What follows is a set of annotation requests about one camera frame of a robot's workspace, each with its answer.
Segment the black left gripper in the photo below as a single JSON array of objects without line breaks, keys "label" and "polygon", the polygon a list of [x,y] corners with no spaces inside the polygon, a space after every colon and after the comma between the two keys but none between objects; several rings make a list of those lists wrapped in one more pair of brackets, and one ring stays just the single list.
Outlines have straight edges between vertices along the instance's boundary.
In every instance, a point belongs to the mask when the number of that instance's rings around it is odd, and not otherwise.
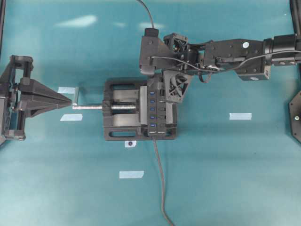
[{"label": "black left gripper", "polygon": [[[71,100],[57,93],[42,83],[29,79],[33,69],[30,56],[10,57],[9,64],[0,76],[0,140],[25,139],[25,117],[32,118],[39,114],[61,109],[71,105]],[[15,82],[16,70],[23,71],[20,83]],[[21,95],[32,101],[18,103],[18,90]]]}]

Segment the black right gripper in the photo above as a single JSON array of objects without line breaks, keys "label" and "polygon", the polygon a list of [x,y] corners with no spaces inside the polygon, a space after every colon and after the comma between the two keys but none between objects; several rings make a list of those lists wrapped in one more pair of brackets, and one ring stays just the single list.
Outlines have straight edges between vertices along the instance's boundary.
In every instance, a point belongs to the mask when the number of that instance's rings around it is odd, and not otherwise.
[{"label": "black right gripper", "polygon": [[174,53],[174,57],[168,59],[175,61],[175,66],[162,71],[166,101],[181,103],[192,76],[197,72],[194,68],[199,63],[198,51],[190,46],[186,36],[180,34],[166,35],[163,41]]}]

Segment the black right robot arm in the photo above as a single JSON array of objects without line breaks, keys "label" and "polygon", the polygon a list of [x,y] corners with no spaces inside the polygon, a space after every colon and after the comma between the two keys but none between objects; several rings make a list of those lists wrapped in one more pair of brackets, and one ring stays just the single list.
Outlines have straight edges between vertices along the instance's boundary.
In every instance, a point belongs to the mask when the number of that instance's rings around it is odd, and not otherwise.
[{"label": "black right robot arm", "polygon": [[188,43],[176,39],[173,54],[162,56],[166,100],[182,103],[193,75],[202,83],[211,76],[234,71],[243,81],[270,78],[272,66],[295,65],[301,60],[301,38],[296,34],[280,35],[263,41],[231,39]]}]

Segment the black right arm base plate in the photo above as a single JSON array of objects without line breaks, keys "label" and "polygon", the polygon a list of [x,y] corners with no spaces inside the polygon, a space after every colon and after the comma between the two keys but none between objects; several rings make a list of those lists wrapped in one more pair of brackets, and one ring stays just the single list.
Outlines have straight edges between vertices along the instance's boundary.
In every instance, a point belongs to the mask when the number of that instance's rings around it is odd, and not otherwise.
[{"label": "black right arm base plate", "polygon": [[301,92],[299,91],[289,102],[289,117],[292,136],[301,142]]}]

